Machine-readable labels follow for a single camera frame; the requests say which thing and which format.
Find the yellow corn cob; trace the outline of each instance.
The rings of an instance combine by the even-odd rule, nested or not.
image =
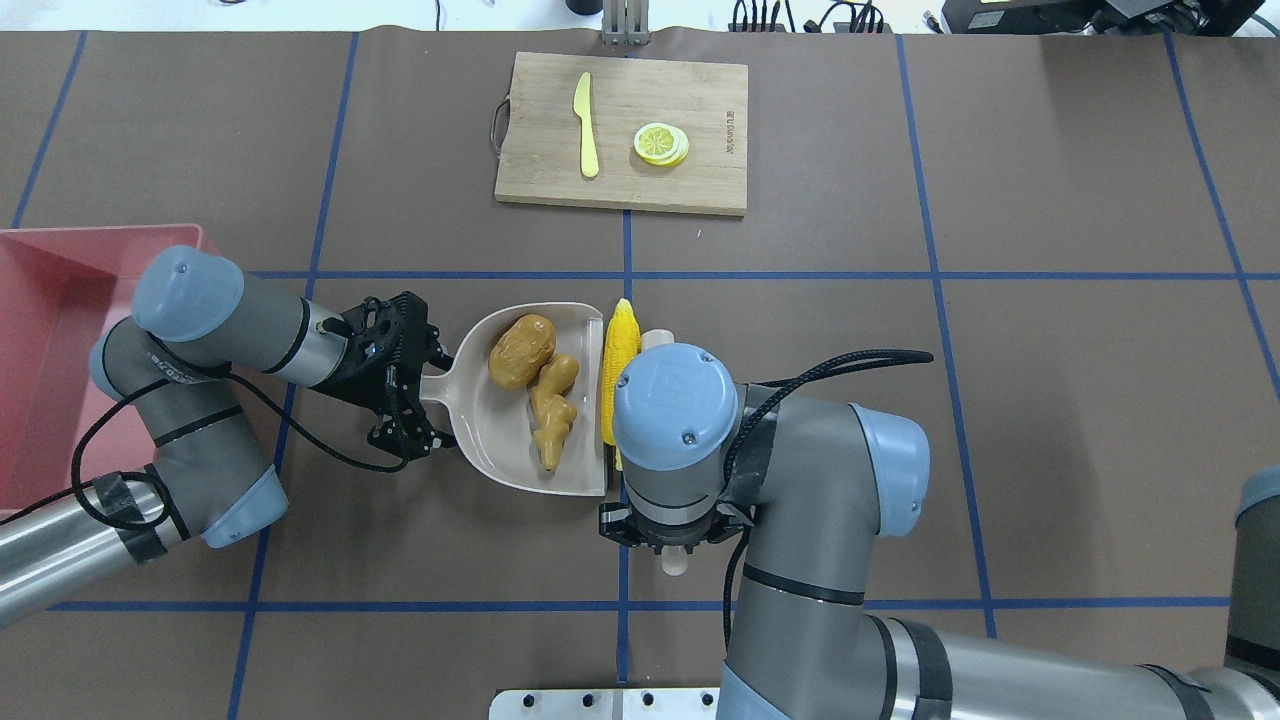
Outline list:
[[[613,439],[613,386],[618,384],[622,368],[640,355],[640,324],[626,297],[618,300],[604,333],[604,366],[600,372],[600,437],[605,445]]]

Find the ginger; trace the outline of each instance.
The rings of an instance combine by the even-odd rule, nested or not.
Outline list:
[[[534,407],[538,429],[534,430],[534,445],[543,459],[543,468],[556,471],[564,438],[568,437],[577,409],[564,400],[564,392],[577,378],[577,360],[572,355],[553,355],[538,373],[538,383],[529,392],[529,402]]]
[[[507,389],[525,387],[556,352],[556,325],[541,315],[525,315],[502,333],[489,354],[489,377]]]

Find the knife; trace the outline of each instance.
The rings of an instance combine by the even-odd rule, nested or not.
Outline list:
[[[582,177],[594,178],[600,173],[595,156],[595,133],[591,132],[591,73],[582,73],[573,92],[573,114],[582,119]]]

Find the white bowl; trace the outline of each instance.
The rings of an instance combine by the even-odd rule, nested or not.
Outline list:
[[[556,325],[556,352],[577,359],[579,373],[564,398],[577,419],[554,473],[543,469],[534,446],[536,427],[529,389],[504,389],[489,378],[489,351],[498,337],[530,313]],[[453,434],[466,459],[504,486],[550,495],[603,496],[608,474],[600,441],[600,361],[604,315],[581,302],[534,302],[498,310],[480,320],[443,375],[422,375],[421,398],[449,410]]]

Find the pink bin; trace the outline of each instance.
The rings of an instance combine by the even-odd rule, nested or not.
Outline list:
[[[0,231],[0,516],[70,483],[72,450],[111,406],[88,379],[88,352],[129,314],[142,270],[161,250],[216,255],[198,225]],[[132,409],[84,454],[87,480],[133,470],[155,446]]]

